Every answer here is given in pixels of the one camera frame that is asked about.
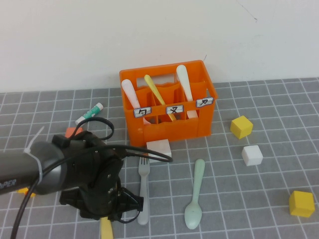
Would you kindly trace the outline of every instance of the spoon handle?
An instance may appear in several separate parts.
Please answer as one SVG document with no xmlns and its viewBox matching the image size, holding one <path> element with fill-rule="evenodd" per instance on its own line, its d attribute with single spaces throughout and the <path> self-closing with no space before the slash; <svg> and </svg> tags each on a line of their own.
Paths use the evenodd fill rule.
<svg viewBox="0 0 319 239">
<path fill-rule="evenodd" d="M 140 102 L 139 102 L 139 99 L 135 93 L 135 89 L 134 89 L 132 82 L 129 79 L 125 79 L 124 81 L 122 81 L 121 85 L 122 85 L 123 91 L 125 92 L 126 96 L 129 99 L 132 107 L 134 109 L 140 108 L 141 107 Z M 144 124 L 151 124 L 145 118 L 143 118 L 143 122 L 144 122 Z"/>
<path fill-rule="evenodd" d="M 160 95 L 160 92 L 157 89 L 156 85 L 154 84 L 154 81 L 151 79 L 151 77 L 149 75 L 145 75 L 144 80 L 146 81 L 146 83 L 148 84 L 148 86 L 150 87 L 151 91 L 156 96 L 156 98 L 158 99 L 160 104 L 162 106 L 165 105 L 165 102 L 164 102 L 162 96 Z M 176 121 L 176 118 L 173 114 L 168 114 L 168 116 L 170 117 L 171 121 Z"/>
<path fill-rule="evenodd" d="M 192 96 L 191 90 L 190 90 L 189 78 L 188 78 L 188 73 L 187 73 L 186 67 L 184 65 L 179 65 L 176 68 L 176 72 L 177 72 L 177 76 L 179 78 L 179 82 L 184 89 L 187 101 L 193 101 L 193 96 Z M 187 111 L 187 116 L 190 119 L 198 117 L 196 111 Z"/>
<path fill-rule="evenodd" d="M 205 170 L 205 161 L 203 159 L 198 159 L 195 162 L 195 172 L 194 172 L 194 189 L 193 189 L 193 201 L 198 202 L 199 191 L 201 186 L 201 181 L 203 179 Z"/>
</svg>

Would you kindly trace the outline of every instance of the white spoon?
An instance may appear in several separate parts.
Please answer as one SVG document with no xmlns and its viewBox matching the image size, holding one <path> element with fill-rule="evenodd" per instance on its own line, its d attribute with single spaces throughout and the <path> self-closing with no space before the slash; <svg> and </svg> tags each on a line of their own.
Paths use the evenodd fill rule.
<svg viewBox="0 0 319 239">
<path fill-rule="evenodd" d="M 140 108 L 141 107 L 140 102 L 138 100 L 138 97 L 136 96 L 132 82 L 129 79 L 125 79 L 124 81 L 122 81 L 121 85 L 122 85 L 122 88 L 123 88 L 126 96 L 129 98 L 129 101 L 130 101 L 131 105 L 133 106 L 133 108 L 134 109 Z M 144 124 L 151 124 L 145 118 L 143 118 L 143 122 L 144 122 Z"/>
<path fill-rule="evenodd" d="M 198 204 L 198 197 L 204 170 L 205 161 L 203 159 L 196 160 L 194 171 L 193 199 L 191 203 L 187 205 L 184 215 L 186 226 L 191 230 L 195 229 L 199 225 L 201 220 L 202 211 Z"/>
<path fill-rule="evenodd" d="M 186 67 L 184 65 L 179 65 L 176 68 L 176 72 L 179 78 L 179 82 L 184 89 L 187 101 L 193 101 L 193 96 L 190 90 L 189 78 L 188 78 Z M 196 111 L 187 111 L 187 116 L 189 119 L 198 117 Z"/>
</svg>

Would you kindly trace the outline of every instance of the light green spoon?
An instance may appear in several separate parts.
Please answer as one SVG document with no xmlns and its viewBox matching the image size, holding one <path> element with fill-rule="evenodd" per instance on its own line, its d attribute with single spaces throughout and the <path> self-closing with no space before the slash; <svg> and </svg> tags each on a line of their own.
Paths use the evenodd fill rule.
<svg viewBox="0 0 319 239">
<path fill-rule="evenodd" d="M 191 203 L 187 205 L 185 209 L 185 223 L 189 229 L 195 229 L 201 220 L 202 211 L 198 204 L 199 191 L 201 186 L 201 181 L 203 179 L 205 170 L 205 161 L 203 159 L 198 159 L 195 162 L 195 172 L 194 172 L 194 189 L 193 189 L 193 199 Z"/>
</svg>

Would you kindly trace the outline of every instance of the plastic fork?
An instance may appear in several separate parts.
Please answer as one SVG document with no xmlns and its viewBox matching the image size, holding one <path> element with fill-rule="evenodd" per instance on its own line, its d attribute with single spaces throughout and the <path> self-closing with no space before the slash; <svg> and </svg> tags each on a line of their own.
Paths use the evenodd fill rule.
<svg viewBox="0 0 319 239">
<path fill-rule="evenodd" d="M 148 187 L 147 178 L 150 173 L 150 163 L 147 158 L 140 158 L 139 164 L 139 174 L 141 176 L 141 190 L 140 196 L 144 197 L 143 211 L 140 212 L 138 216 L 138 223 L 140 225 L 145 225 L 149 222 L 149 197 L 148 197 Z"/>
</svg>

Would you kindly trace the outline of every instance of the white cube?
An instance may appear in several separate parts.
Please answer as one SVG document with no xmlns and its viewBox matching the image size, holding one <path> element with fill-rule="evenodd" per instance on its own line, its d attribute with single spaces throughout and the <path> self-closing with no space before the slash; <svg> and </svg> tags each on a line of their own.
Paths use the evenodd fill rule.
<svg viewBox="0 0 319 239">
<path fill-rule="evenodd" d="M 241 155 L 243 156 L 246 166 L 261 164 L 261 161 L 263 160 L 263 154 L 258 145 L 244 147 Z"/>
<path fill-rule="evenodd" d="M 147 142 L 146 147 L 150 150 L 153 150 L 171 157 L 171 150 L 170 150 L 168 139 Z M 158 157 L 157 155 L 154 155 L 151 153 L 149 153 L 149 156 Z M 159 161 L 150 159 L 150 163 L 155 163 L 155 162 L 159 162 Z"/>
</svg>

